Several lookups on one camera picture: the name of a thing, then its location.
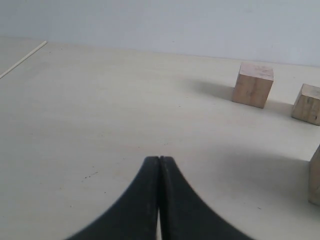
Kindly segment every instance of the table surface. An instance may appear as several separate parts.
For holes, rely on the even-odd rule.
[[[0,36],[0,75],[42,42],[30,38]]]
[[[173,156],[219,215],[257,240],[313,240],[320,128],[290,117],[320,68],[274,69],[267,104],[231,101],[241,61],[48,43],[0,80],[0,233],[58,240],[103,213],[143,159]]]

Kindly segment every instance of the wooden stick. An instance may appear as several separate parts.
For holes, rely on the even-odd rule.
[[[21,64],[24,60],[26,60],[28,57],[30,57],[32,54],[34,54],[36,51],[38,51],[40,48],[42,48],[44,45],[47,44],[47,41],[44,41],[39,46],[37,46],[35,49],[33,49],[31,52],[29,52],[27,55],[25,55],[23,58],[21,58],[20,61],[17,61],[15,64],[13,64],[7,71],[2,73],[0,75],[0,79],[2,79],[5,75],[10,73],[13,69],[15,69],[19,64]]]

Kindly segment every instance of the white wall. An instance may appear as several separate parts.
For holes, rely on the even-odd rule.
[[[319,0],[2,0],[0,35],[320,66]]]

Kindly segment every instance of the wooden cube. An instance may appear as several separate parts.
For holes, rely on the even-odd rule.
[[[309,163],[309,190],[310,203],[320,206],[320,146]]]
[[[303,84],[291,116],[320,126],[320,87]]]
[[[233,90],[232,101],[263,109],[273,83],[274,70],[271,67],[243,62]]]

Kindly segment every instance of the wooden block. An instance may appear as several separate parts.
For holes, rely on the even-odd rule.
[[[310,203],[320,206],[320,146],[309,163],[309,190]]]
[[[243,62],[234,87],[232,101],[263,109],[273,83],[274,70],[271,67]]]
[[[303,84],[294,102],[291,116],[320,126],[320,87]]]

